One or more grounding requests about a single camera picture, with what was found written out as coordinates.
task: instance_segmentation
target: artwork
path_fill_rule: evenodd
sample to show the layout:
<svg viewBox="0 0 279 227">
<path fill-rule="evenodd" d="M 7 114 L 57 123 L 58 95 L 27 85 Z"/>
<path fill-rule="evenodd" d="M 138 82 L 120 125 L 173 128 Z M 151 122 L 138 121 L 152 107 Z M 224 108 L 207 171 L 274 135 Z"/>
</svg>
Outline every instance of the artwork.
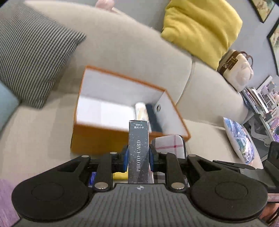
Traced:
<svg viewBox="0 0 279 227">
<path fill-rule="evenodd" d="M 250 2 L 252 3 L 262 23 L 265 22 L 271 10 L 275 6 L 275 2 L 272 0 L 250 0 Z"/>
<path fill-rule="evenodd" d="M 273 27 L 267 38 L 272 50 L 277 75 L 279 75 L 279 19 L 277 20 L 275 26 Z"/>
</svg>

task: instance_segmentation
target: floral pillow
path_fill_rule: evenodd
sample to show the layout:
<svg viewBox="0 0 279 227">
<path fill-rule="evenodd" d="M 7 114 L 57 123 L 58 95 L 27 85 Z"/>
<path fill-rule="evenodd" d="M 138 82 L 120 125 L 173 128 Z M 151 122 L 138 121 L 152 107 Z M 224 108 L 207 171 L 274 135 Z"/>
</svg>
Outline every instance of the floral pillow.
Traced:
<svg viewBox="0 0 279 227">
<path fill-rule="evenodd" d="M 255 157 L 254 148 L 242 126 L 239 123 L 224 117 L 224 127 L 230 143 L 238 157 L 246 165 L 250 164 Z"/>
</svg>

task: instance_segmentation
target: striped pillow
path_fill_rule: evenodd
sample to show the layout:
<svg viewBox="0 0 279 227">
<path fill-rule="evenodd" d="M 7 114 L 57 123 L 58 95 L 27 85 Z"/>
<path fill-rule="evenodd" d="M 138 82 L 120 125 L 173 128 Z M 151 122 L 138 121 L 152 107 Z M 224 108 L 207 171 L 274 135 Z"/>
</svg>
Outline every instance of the striped pillow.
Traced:
<svg viewBox="0 0 279 227">
<path fill-rule="evenodd" d="M 0 81 L 19 99 L 42 108 L 57 74 L 86 35 L 11 2 L 0 8 Z"/>
</svg>

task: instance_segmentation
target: open box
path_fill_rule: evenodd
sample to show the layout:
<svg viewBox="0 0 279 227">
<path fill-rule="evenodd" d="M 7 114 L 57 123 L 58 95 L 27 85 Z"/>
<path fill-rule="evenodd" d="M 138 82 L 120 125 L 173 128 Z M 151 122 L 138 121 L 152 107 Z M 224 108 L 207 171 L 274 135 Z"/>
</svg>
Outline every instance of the open box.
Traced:
<svg viewBox="0 0 279 227">
<path fill-rule="evenodd" d="M 149 139 L 178 134 L 190 139 L 180 114 L 168 92 L 160 87 L 87 66 L 74 114 L 71 151 L 77 154 L 101 155 L 120 152 L 129 141 L 129 120 L 134 120 L 137 102 L 154 107 L 163 133 L 150 132 Z"/>
</svg>

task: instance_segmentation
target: black picture frame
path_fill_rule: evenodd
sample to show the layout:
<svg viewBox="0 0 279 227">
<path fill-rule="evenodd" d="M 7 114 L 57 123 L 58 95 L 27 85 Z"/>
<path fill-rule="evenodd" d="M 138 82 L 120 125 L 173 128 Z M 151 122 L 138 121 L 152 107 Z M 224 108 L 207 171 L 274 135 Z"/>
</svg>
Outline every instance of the black picture frame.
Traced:
<svg viewBox="0 0 279 227">
<path fill-rule="evenodd" d="M 259 20 L 260 20 L 260 22 L 262 22 L 262 23 L 264 23 L 264 22 L 266 21 L 266 19 L 267 19 L 268 16 L 270 15 L 271 11 L 273 10 L 274 6 L 276 5 L 276 3 L 273 1 L 273 2 L 274 2 L 274 5 L 273 5 L 272 9 L 270 10 L 269 14 L 266 16 L 265 20 L 263 20 L 262 17 L 261 17 L 261 15 L 260 15 L 260 13 L 259 13 L 259 11 L 258 11 L 258 9 L 257 9 L 257 7 L 255 6 L 254 1 L 253 1 L 253 0 L 249 0 L 249 2 L 252 4 L 252 6 L 253 6 L 254 10 L 256 11 L 256 14 L 257 14 L 257 16 L 258 16 L 258 18 L 259 18 Z"/>
<path fill-rule="evenodd" d="M 276 56 L 275 56 L 275 52 L 274 52 L 274 48 L 272 46 L 272 43 L 271 43 L 271 36 L 274 34 L 275 30 L 279 27 L 279 18 L 277 20 L 277 22 L 275 23 L 274 27 L 271 29 L 270 33 L 268 34 L 267 36 L 267 39 L 268 39 L 268 43 L 269 43 L 269 46 L 270 46 L 270 49 L 271 49 L 271 52 L 272 52 L 272 56 L 273 56 L 273 59 L 274 59 L 274 64 L 275 64 L 275 68 L 276 68 L 276 73 L 277 75 L 279 75 L 279 70 L 278 70 L 278 64 L 279 64 L 279 58 L 276 59 Z"/>
</svg>

